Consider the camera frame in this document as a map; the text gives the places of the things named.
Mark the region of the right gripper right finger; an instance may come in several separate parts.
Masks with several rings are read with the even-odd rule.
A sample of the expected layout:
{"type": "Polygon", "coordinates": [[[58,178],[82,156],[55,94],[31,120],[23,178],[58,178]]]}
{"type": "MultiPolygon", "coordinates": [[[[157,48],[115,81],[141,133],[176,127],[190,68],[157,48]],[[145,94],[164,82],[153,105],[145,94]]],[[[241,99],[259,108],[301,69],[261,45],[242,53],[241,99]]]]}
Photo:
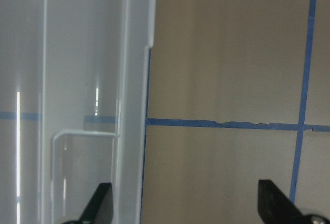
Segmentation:
{"type": "Polygon", "coordinates": [[[304,215],[271,180],[258,181],[257,210],[267,224],[329,223],[318,214],[304,215]]]}

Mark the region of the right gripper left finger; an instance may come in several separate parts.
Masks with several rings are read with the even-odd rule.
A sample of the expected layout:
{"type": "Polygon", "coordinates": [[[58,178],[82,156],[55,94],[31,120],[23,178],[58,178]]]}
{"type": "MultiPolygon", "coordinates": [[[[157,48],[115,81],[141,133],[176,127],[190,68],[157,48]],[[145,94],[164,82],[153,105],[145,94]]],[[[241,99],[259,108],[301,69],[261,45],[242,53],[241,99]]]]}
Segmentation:
{"type": "Polygon", "coordinates": [[[64,224],[111,224],[113,220],[112,184],[100,183],[81,216],[64,224]]]}

